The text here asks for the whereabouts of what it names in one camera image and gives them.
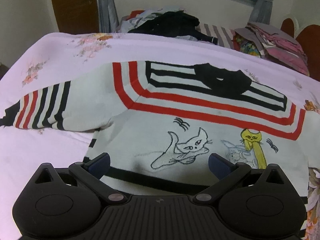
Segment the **yellow cat drawing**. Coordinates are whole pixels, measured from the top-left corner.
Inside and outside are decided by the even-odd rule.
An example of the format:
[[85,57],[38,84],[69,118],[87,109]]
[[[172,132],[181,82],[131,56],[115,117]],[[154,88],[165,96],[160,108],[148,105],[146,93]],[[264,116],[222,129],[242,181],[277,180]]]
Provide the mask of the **yellow cat drawing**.
[[262,140],[261,132],[252,133],[248,129],[244,129],[240,135],[243,139],[245,149],[250,151],[253,148],[254,155],[258,162],[258,169],[265,169],[267,162],[260,145],[260,141]]

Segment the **brown wooden door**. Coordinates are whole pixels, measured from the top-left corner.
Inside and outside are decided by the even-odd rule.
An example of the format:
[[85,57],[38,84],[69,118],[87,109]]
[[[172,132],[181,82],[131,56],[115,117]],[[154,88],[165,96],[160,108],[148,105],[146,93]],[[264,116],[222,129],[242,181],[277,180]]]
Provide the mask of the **brown wooden door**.
[[60,32],[99,32],[97,0],[52,0],[52,6]]

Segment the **brown headboard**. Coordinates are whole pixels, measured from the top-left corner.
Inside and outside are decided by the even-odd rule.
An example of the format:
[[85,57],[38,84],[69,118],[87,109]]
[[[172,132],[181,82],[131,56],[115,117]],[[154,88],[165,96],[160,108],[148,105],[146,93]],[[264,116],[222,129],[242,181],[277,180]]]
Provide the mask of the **brown headboard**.
[[[282,22],[281,30],[294,37],[294,24],[288,18]],[[310,77],[320,81],[320,25],[309,25],[296,37],[308,57]]]

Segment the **gray curtain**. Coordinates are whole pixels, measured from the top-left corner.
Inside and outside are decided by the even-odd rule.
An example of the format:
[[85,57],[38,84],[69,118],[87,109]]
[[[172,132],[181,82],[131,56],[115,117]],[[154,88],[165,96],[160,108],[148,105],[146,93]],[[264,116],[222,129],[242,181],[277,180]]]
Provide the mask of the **gray curtain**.
[[116,7],[113,0],[98,0],[99,31],[112,33],[118,27]]
[[273,0],[258,0],[250,15],[249,22],[270,24]]

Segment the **white wall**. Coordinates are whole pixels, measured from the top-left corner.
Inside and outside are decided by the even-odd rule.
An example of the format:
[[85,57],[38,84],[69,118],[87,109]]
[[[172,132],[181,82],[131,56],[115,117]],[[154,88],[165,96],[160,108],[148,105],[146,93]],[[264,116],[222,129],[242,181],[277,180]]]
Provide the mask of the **white wall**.
[[[280,27],[283,15],[291,10],[292,3],[293,0],[275,0],[270,23]],[[176,5],[199,18],[200,22],[228,28],[244,27],[253,8],[253,5],[235,0],[115,0],[115,5],[119,19],[133,10]]]
[[0,0],[0,61],[11,67],[39,38],[58,31],[51,0]]
[[299,27],[320,25],[320,0],[294,0],[291,13],[297,18]]

